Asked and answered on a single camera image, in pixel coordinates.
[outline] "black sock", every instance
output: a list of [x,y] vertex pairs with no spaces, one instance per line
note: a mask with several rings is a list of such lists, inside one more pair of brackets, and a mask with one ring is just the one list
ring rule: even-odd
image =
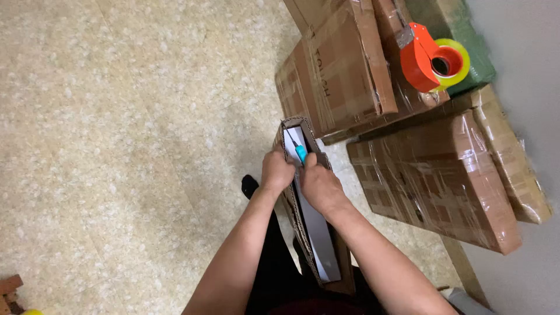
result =
[[251,200],[257,188],[259,188],[259,183],[251,175],[245,175],[241,180],[241,191],[247,199]]

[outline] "packing tape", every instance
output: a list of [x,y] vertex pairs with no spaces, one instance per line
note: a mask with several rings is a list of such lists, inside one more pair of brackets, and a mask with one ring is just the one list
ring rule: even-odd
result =
[[[451,76],[443,76],[434,71],[437,80],[440,82],[440,85],[431,90],[431,92],[437,91],[444,91],[448,87],[452,85],[456,85],[457,83],[461,82],[465,77],[469,74],[470,70],[470,57],[469,53],[466,51],[465,47],[461,45],[460,42],[454,41],[448,38],[436,39],[436,44],[440,47],[436,52],[435,58],[443,58],[447,61],[447,66],[451,73],[455,72],[455,74]],[[461,58],[463,59],[462,65],[459,65],[459,61],[454,60],[454,54],[446,53],[448,49],[453,49],[456,53],[459,53]],[[459,67],[457,71],[454,71],[453,67]]]

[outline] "person's right hand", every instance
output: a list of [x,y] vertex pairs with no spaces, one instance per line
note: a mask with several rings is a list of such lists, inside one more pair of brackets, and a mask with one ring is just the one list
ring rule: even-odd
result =
[[300,174],[301,192],[309,204],[325,218],[350,202],[333,171],[317,164],[315,153],[309,153],[305,157],[305,167],[300,169]]

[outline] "open cardboard box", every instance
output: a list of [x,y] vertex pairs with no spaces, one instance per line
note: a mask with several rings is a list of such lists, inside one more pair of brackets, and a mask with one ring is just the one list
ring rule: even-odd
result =
[[[303,137],[305,139],[305,146],[307,148],[307,152],[314,152],[317,154],[317,161],[321,165],[323,165],[327,169],[331,169],[330,162],[326,156],[326,154],[322,153],[317,146],[317,142],[313,137],[313,132],[311,130],[311,126],[309,125],[309,121],[305,117],[290,117],[282,121],[280,127],[278,128],[278,132],[276,134],[276,138],[274,139],[275,146],[277,143],[282,144],[282,150],[284,152],[284,158],[287,158],[286,148],[284,146],[284,130],[293,127],[301,127]],[[350,258],[350,250],[346,246],[345,242],[343,241],[342,237],[337,233],[337,231],[327,223],[330,239],[333,243],[335,256],[338,262],[338,267],[340,270],[340,280],[339,281],[332,281],[328,283],[323,283],[319,276],[319,270],[317,264],[315,262],[315,257],[313,254],[313,250],[311,247],[309,235],[305,228],[304,216],[302,210],[300,209],[297,192],[295,191],[295,185],[292,184],[288,186],[284,192],[280,195],[280,199],[286,208],[288,213],[288,219],[290,224],[292,225],[297,241],[299,242],[301,249],[305,255],[307,260],[307,264],[310,266],[313,274],[315,275],[315,279],[317,283],[329,291],[335,291],[340,293],[346,293],[353,295],[355,292],[354,287],[354,277],[352,273],[352,262]]]

